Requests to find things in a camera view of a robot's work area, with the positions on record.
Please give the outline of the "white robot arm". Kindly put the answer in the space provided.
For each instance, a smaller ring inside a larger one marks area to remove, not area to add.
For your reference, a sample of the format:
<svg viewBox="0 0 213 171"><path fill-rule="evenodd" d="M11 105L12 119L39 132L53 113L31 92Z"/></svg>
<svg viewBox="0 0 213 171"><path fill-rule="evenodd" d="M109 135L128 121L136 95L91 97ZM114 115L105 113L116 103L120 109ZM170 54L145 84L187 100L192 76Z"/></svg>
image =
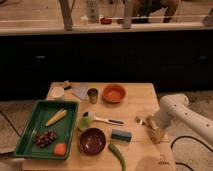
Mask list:
<svg viewBox="0 0 213 171"><path fill-rule="evenodd" d="M154 130L166 129L173 118L178 118L213 146L213 121L189 108L185 94L165 95L159 100L159 110L146 118Z"/></svg>

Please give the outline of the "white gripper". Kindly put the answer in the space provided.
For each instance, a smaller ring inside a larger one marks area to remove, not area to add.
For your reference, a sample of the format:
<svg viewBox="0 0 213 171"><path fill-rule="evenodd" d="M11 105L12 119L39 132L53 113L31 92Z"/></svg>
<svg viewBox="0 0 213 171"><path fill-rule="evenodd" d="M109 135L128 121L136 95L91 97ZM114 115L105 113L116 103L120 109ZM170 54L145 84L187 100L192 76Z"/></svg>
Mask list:
<svg viewBox="0 0 213 171"><path fill-rule="evenodd" d="M152 129L149 131L150 139L153 143L160 143L166 134L165 124L157 117L148 116L146 118L148 126Z"/></svg>

